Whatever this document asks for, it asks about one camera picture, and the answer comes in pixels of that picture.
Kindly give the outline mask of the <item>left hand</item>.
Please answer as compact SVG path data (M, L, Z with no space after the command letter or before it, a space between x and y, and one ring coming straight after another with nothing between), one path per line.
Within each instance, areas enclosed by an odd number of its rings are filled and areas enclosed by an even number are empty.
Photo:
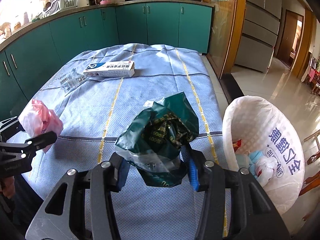
M15 178L1 178L1 193L8 199L12 198L15 194Z

